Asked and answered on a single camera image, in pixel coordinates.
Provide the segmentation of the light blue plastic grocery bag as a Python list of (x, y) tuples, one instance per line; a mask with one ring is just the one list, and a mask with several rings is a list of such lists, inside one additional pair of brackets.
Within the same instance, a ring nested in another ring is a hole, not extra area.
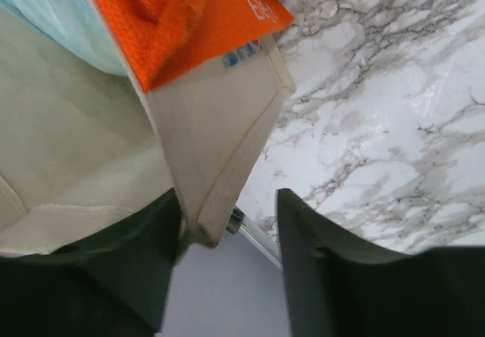
[(117, 76), (127, 74), (87, 0), (1, 0), (1, 6), (98, 70)]

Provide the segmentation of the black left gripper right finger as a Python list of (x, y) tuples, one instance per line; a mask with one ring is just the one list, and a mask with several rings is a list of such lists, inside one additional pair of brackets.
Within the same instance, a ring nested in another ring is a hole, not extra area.
[(484, 249), (402, 254), (322, 217), (290, 189), (277, 227), (294, 336), (482, 336)]

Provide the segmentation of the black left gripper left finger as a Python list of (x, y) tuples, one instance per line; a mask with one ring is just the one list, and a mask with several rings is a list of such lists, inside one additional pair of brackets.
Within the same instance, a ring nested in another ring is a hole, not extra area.
[(47, 255), (1, 259), (3, 336), (160, 332), (182, 213), (174, 190)]

